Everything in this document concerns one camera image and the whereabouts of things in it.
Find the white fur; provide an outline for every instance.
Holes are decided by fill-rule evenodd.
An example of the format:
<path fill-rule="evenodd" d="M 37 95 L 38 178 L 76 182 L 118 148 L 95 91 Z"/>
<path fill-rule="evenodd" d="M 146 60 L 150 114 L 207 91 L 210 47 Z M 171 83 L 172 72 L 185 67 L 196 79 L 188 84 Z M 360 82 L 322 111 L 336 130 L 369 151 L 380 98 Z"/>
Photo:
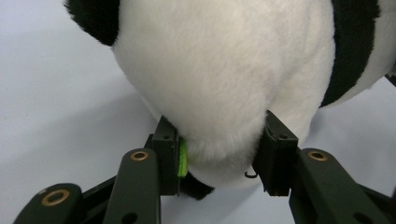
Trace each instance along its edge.
<path fill-rule="evenodd" d="M 330 0 L 121 0 L 117 61 L 187 141 L 190 171 L 244 187 L 273 110 L 304 141 L 334 58 Z"/>

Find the white background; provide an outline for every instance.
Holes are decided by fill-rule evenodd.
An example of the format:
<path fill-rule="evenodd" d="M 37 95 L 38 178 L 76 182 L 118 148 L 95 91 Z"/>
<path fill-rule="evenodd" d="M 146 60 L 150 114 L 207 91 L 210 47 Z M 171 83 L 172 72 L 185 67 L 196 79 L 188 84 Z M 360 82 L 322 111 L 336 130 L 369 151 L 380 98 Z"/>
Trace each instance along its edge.
<path fill-rule="evenodd" d="M 331 152 L 357 182 L 390 195 L 395 97 L 382 79 L 320 110 L 304 146 Z M 70 182 L 85 191 L 107 180 L 155 127 L 110 48 L 83 33 L 62 1 L 0 1 L 0 223 L 12 223 L 45 187 Z M 293 223 L 288 199 L 262 187 L 162 200 L 164 224 Z"/>

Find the panda ear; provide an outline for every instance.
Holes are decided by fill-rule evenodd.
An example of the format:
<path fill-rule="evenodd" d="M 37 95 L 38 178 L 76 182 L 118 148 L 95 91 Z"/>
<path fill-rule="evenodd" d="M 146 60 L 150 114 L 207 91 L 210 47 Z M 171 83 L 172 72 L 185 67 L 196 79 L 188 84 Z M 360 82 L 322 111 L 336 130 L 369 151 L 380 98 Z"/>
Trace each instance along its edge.
<path fill-rule="evenodd" d="M 119 34 L 120 0 L 65 0 L 64 6 L 85 32 L 112 46 Z"/>

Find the plush toy body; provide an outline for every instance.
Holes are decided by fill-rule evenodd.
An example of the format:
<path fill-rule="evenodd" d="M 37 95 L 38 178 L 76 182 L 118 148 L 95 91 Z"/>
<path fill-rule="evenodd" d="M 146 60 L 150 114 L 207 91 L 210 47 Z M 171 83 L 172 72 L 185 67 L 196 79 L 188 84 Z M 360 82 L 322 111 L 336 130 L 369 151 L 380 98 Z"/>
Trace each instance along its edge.
<path fill-rule="evenodd" d="M 353 97 L 396 62 L 394 0 L 121 0 L 120 10 L 74 9 L 101 2 L 111 1 L 67 5 L 112 46 L 153 115 L 177 127 L 190 172 L 211 187 L 259 181 L 244 173 L 267 109 L 303 142 L 321 105 Z M 104 24 L 88 23 L 95 13 Z"/>

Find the hole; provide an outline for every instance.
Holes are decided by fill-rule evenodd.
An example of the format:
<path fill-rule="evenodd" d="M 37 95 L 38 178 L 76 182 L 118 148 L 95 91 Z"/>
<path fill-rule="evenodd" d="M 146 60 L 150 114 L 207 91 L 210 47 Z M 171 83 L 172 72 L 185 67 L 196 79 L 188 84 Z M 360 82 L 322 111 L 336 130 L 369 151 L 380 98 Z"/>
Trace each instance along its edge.
<path fill-rule="evenodd" d="M 311 159 L 314 159 L 316 161 L 326 161 L 327 160 L 327 156 L 321 152 L 318 152 L 318 151 L 310 151 L 310 152 L 308 152 L 308 156 Z"/>
<path fill-rule="evenodd" d="M 131 155 L 131 159 L 133 161 L 143 161 L 145 160 L 147 157 L 149 156 L 149 154 L 145 151 L 138 151 L 135 152 Z"/>
<path fill-rule="evenodd" d="M 58 200 L 61 200 L 63 196 L 64 194 L 62 192 L 57 192 L 55 194 L 52 194 L 51 196 L 49 196 L 49 202 L 54 203 Z"/>
<path fill-rule="evenodd" d="M 143 157 L 145 157 L 146 155 L 145 155 L 145 153 L 143 153 L 143 152 L 139 152 L 139 153 L 136 153 L 136 155 L 134 155 L 134 157 L 135 158 L 137 158 L 137 159 L 142 159 Z"/>
<path fill-rule="evenodd" d="M 280 139 L 288 139 L 289 137 L 288 137 L 287 134 L 281 134 L 281 135 L 279 136 L 279 138 L 280 138 Z"/>
<path fill-rule="evenodd" d="M 66 189 L 57 189 L 53 192 L 50 192 L 47 194 L 41 203 L 45 206 L 53 206 L 58 203 L 62 203 L 64 200 L 66 200 L 70 195 L 70 192 Z"/>
<path fill-rule="evenodd" d="M 355 213 L 353 217 L 361 224 L 373 224 L 373 221 L 362 213 Z"/>
<path fill-rule="evenodd" d="M 127 215 L 123 216 L 121 222 L 122 224 L 134 224 L 137 221 L 137 214 L 135 213 L 128 213 Z"/>

